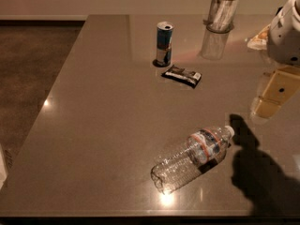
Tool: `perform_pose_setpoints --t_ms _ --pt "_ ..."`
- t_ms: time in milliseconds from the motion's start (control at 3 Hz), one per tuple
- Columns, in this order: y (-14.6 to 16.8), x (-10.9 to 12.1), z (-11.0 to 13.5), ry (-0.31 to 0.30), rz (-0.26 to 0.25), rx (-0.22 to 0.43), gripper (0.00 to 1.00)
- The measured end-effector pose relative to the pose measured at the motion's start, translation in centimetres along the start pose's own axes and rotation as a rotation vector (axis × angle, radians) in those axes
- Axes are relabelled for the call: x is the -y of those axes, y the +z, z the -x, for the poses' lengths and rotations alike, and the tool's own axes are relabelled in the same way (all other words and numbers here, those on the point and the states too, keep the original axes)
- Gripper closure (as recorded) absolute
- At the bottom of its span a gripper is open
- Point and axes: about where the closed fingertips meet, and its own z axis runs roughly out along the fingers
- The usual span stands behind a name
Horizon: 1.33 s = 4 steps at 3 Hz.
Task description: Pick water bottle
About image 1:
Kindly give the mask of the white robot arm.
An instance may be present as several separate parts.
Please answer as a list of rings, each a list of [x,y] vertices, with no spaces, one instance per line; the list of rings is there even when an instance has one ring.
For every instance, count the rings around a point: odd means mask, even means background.
[[[271,21],[267,52],[280,64],[300,65],[300,0],[288,0]]]

